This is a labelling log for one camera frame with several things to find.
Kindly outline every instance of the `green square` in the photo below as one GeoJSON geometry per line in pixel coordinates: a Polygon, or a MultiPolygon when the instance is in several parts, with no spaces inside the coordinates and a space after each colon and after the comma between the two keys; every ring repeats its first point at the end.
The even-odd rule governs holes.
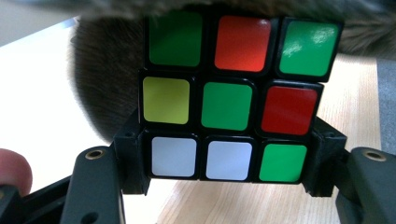
{"type": "Polygon", "coordinates": [[[197,66],[201,58],[200,14],[173,11],[149,19],[149,60],[154,64],[197,66]]]}
{"type": "Polygon", "coordinates": [[[301,145],[267,145],[262,156],[260,180],[290,183],[298,181],[306,151],[306,147],[301,145]]]}
{"type": "Polygon", "coordinates": [[[339,29],[335,24],[292,21],[286,31],[279,70],[285,74],[328,74],[339,29]]]}
{"type": "Polygon", "coordinates": [[[202,125],[206,128],[244,131],[253,90],[248,85],[208,82],[204,86],[202,125]]]}
{"type": "Polygon", "coordinates": [[[150,122],[186,124],[189,121],[190,83],[185,79],[145,77],[143,116],[150,122]]]}

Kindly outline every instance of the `rubik's cube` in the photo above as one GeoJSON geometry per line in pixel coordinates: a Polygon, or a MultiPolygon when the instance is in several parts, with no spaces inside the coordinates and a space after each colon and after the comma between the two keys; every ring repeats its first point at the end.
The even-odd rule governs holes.
{"type": "Polygon", "coordinates": [[[212,6],[146,18],[144,29],[150,177],[300,183],[342,24],[212,6]]]}

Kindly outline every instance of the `white square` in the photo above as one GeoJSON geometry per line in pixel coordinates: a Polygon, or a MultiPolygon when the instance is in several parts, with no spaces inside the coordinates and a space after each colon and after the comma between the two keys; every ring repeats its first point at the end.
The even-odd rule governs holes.
{"type": "Polygon", "coordinates": [[[206,176],[209,179],[245,180],[248,177],[251,152],[250,143],[209,143],[206,176]]]}
{"type": "Polygon", "coordinates": [[[189,177],[195,173],[197,143],[190,138],[154,137],[151,142],[154,175],[189,177]]]}

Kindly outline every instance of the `cube face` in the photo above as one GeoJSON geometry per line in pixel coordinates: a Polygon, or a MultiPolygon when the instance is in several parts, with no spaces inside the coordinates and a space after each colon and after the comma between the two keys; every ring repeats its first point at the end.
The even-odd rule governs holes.
{"type": "Polygon", "coordinates": [[[253,89],[249,85],[207,82],[204,86],[202,125],[244,131],[248,126],[253,89]]]}
{"type": "Polygon", "coordinates": [[[151,172],[158,176],[191,177],[195,174],[197,142],[191,138],[154,137],[151,172]]]}
{"type": "Polygon", "coordinates": [[[285,19],[277,72],[295,80],[327,81],[341,28],[336,23],[285,19]]]}
{"type": "Polygon", "coordinates": [[[145,77],[143,116],[149,122],[186,124],[190,111],[190,83],[185,79],[145,77]]]}
{"type": "Polygon", "coordinates": [[[206,177],[235,181],[247,179],[252,150],[252,145],[248,142],[210,142],[207,149],[206,177]]]}
{"type": "Polygon", "coordinates": [[[303,170],[306,152],[306,146],[302,145],[266,145],[260,166],[260,181],[298,182],[303,170]]]}
{"type": "Polygon", "coordinates": [[[172,11],[149,19],[149,52],[157,65],[198,66],[201,61],[203,19],[199,13],[172,11]]]}
{"type": "Polygon", "coordinates": [[[219,21],[215,66],[218,69],[260,72],[265,64],[271,22],[224,16],[219,21]]]}
{"type": "Polygon", "coordinates": [[[262,130],[268,133],[307,134],[318,94],[314,90],[271,87],[262,114],[262,130]]]}

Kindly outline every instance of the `wooden table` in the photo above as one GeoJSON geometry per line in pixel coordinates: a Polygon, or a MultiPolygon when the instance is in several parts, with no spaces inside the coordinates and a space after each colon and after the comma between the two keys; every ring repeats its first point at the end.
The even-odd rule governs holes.
{"type": "MultiPolygon", "coordinates": [[[[346,149],[380,149],[378,108],[376,61],[338,55],[318,116],[348,137],[346,149]]],[[[141,204],[151,203],[146,215],[158,216],[157,223],[339,223],[337,192],[312,198],[302,185],[153,180],[141,204]]],[[[145,213],[136,198],[125,197],[131,223],[145,213]]]]}

